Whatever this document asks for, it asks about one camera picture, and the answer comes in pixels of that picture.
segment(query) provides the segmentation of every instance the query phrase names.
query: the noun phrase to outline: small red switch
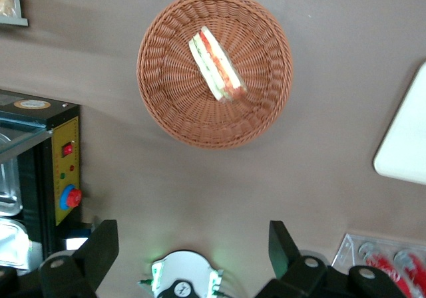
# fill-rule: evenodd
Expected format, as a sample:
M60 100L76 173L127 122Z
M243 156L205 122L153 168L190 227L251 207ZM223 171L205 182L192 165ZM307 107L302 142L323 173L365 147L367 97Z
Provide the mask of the small red switch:
M62 146L62 157L65 157L66 155L73 153L73 145L71 142L66 143L64 146Z

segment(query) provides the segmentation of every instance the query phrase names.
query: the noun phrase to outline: green light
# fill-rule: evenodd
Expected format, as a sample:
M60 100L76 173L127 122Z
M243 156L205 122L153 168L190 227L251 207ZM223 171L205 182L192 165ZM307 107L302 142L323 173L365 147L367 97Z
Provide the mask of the green light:
M151 284L152 291L157 289L158 286L160 285L163 265L164 265L163 262L160 261L158 263L153 264L152 267L151 267L152 276L154 277L154 279L152 280L152 284Z
M210 273L210 279L209 279L209 282L208 282L207 298L217 298L216 295L213 295L213 292L215 290L219 289L221 281L222 281L222 277L219 276L219 273L216 270L214 270Z

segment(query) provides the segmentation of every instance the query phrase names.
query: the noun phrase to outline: clear acrylic holder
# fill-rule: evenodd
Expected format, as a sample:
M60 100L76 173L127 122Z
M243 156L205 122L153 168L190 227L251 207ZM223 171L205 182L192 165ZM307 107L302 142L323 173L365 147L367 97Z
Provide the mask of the clear acrylic holder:
M365 262L360 254L358 254L358 251L359 248L367 242L374 243L380 249L380 252L385 254L392 262L395 254L401 250L410 251L419 257L423 263L426 262L426 246L347 233L341 242L340 248L334 257L331 266L341 273L348 274L351 267L356 265L365 265ZM398 270L398 272L400 272L400 274L402 274L402 276L409 280L408 276L400 268L398 268L397 265L394 267ZM410 285L414 298L423 297L420 291L415 288L414 284L410 282Z

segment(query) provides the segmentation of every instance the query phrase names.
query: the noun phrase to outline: yellow control panel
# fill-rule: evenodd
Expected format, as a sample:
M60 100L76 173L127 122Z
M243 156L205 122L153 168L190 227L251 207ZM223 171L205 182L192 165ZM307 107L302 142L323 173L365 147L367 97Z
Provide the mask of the yellow control panel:
M81 200L78 117L53 129L52 153L55 219L58 226Z

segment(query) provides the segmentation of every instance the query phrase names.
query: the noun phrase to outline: round label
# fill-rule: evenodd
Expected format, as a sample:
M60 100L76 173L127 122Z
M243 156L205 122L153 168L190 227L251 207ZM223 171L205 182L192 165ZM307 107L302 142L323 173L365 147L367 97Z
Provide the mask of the round label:
M190 293L191 293L191 286L189 283L185 281L181 281L174 288L174 294L180 298L187 297L189 296Z
M25 108L27 110L41 110L50 107L51 103L44 100L19 100L14 103L18 108Z

